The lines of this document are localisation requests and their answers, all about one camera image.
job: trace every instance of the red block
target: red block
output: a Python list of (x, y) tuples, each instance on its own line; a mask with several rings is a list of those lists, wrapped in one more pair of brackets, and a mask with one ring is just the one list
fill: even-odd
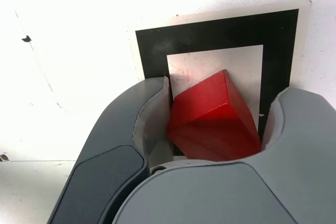
[(229, 161), (261, 150), (251, 112), (225, 70), (175, 97), (167, 133), (192, 159)]

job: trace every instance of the white surface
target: white surface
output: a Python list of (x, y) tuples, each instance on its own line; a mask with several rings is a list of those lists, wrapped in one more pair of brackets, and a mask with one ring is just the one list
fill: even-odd
[(168, 55), (173, 97), (226, 69), (258, 128), (262, 56), (262, 46)]
[(1, 162), (0, 223), (45, 224), (74, 162)]

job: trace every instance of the white wall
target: white wall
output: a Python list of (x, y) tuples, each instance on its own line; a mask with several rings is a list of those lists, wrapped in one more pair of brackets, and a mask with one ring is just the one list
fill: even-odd
[[(50, 104), (54, 107), (58, 102), (67, 111), (66, 118), (70, 122), (76, 121), (72, 116), (83, 116), (80, 123), (74, 122), (74, 127), (78, 131), (85, 128), (85, 134), (78, 135), (69, 129), (72, 127), (64, 126), (67, 131), (73, 131), (73, 138), (78, 138), (82, 144), (79, 138), (86, 137), (102, 109), (137, 81), (125, 32), (130, 24), (142, 17), (171, 17), (285, 1), (289, 0), (2, 0), (1, 8), (11, 17), (3, 18), (1, 22), (7, 24), (8, 20), (15, 20), (22, 23), (33, 40), (34, 52), (19, 40), (22, 33), (17, 29), (11, 40), (25, 49), (20, 53), (1, 49), (1, 52), (9, 52), (1, 55), (2, 67), (16, 76), (16, 81), (7, 79), (6, 85), (2, 80), (1, 88), (8, 92), (17, 87), (15, 94), (19, 93), (22, 103), (36, 103), (36, 99), (45, 103), (41, 96), (32, 98), (28, 91), (23, 91), (21, 81), (27, 81), (27, 74), (21, 74), (17, 66), (30, 71), (30, 76), (39, 74), (44, 87), (36, 88), (37, 93), (41, 90), (49, 92), (44, 74), (54, 91), (53, 95), (49, 94)], [(336, 0), (311, 2), (300, 87), (323, 95), (336, 107)], [(11, 28), (7, 28), (2, 38), (8, 41), (7, 34), (11, 32)], [(6, 107), (16, 105), (12, 101)], [(50, 138), (47, 133), (39, 137)]]

